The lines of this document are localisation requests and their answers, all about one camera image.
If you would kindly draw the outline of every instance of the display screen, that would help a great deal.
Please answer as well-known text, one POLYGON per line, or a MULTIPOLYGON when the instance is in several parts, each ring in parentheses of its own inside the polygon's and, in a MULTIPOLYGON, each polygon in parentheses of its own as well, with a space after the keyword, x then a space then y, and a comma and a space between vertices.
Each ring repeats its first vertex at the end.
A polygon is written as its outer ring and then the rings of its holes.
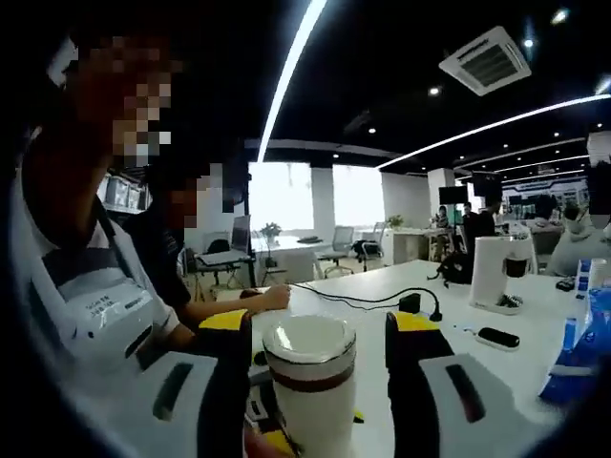
POLYGON ((491 327, 482 327, 477 335, 495 344, 503 345, 508 348, 517 348, 519 345, 519 337, 507 332, 499 331, 491 327))
POLYGON ((469 195, 467 186, 449 186, 439 188, 439 203, 441 205, 452 205, 455 203, 467 203, 469 195))

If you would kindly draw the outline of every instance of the brown stripe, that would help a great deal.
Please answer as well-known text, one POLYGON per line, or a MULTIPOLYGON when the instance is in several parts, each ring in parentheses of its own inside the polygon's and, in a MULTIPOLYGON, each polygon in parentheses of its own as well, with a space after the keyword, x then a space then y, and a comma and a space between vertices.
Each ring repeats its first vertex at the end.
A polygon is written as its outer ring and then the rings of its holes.
POLYGON ((350 375, 352 375, 352 372, 354 372, 354 362, 352 362, 343 372, 323 380, 294 380, 276 372, 271 367, 269 367, 269 371, 276 382, 293 391, 299 391, 301 393, 320 393, 336 388, 345 382, 350 375))

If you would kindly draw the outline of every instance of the white cup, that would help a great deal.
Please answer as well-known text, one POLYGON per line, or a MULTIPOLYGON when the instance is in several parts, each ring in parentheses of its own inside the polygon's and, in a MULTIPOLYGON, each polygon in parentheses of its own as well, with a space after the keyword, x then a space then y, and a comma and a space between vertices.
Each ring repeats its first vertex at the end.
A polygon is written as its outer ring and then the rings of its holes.
POLYGON ((263 348, 285 430, 305 458, 351 455, 356 334, 346 322, 288 317, 267 330, 263 348))

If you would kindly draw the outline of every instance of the desk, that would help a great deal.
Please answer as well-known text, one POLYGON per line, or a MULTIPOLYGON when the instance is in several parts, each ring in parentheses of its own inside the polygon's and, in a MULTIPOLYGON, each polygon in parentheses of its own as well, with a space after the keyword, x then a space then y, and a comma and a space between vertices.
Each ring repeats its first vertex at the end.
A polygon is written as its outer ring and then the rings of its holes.
MULTIPOLYGON (((469 285, 451 284, 446 289, 442 280, 427 281, 426 276, 434 274, 437 265, 416 260, 367 273, 312 281, 309 285, 325 293, 363 299, 380 299, 410 286, 431 289, 439 298, 443 313, 439 325, 453 351, 473 355, 503 380, 514 392, 517 410, 526 417, 550 426, 556 424, 560 412, 541 402, 537 395, 562 348, 565 318, 583 313, 575 309, 572 296, 555 288, 558 278, 527 275, 522 279, 509 279, 508 293, 520 295, 524 308, 520 314, 508 317, 469 306, 469 285), (478 343, 471 333, 463 330, 464 327, 479 329, 483 326, 518 335, 520 348, 514 353, 496 350, 478 343)), ((223 292, 220 299, 233 299, 232 295, 238 294, 223 292)), ((433 310, 432 298, 426 293, 422 293, 421 306, 424 311, 433 310)), ((255 316, 253 329, 263 333, 286 314, 326 315, 346 320, 356 329, 356 407, 363 412, 365 422, 354 425, 352 443, 357 457, 392 457, 394 435, 384 359, 386 310, 355 310, 293 287, 289 308, 255 316)))
POLYGON ((268 251, 278 266, 286 269, 285 276, 290 282, 314 280, 314 268, 320 278, 324 276, 316 253, 325 251, 331 246, 331 243, 321 241, 308 244, 299 243, 297 240, 299 240, 298 237, 278 236, 276 242, 269 246, 265 239, 253 238, 251 240, 252 250, 257 258, 255 262, 257 284, 261 284, 263 280, 264 262, 268 257, 268 251))
POLYGON ((384 232, 382 237, 383 263, 395 265, 410 260, 429 259, 429 238, 446 234, 448 229, 418 229, 402 227, 384 232))

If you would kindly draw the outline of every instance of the white device with black top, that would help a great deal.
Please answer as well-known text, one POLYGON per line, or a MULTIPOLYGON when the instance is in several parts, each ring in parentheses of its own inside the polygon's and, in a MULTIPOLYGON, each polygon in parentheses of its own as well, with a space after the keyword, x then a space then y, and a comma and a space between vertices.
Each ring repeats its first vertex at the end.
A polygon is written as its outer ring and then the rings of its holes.
POLYGON ((516 351, 519 348, 518 336, 499 331, 492 327, 482 327, 479 332, 475 334, 475 339, 497 350, 516 351))

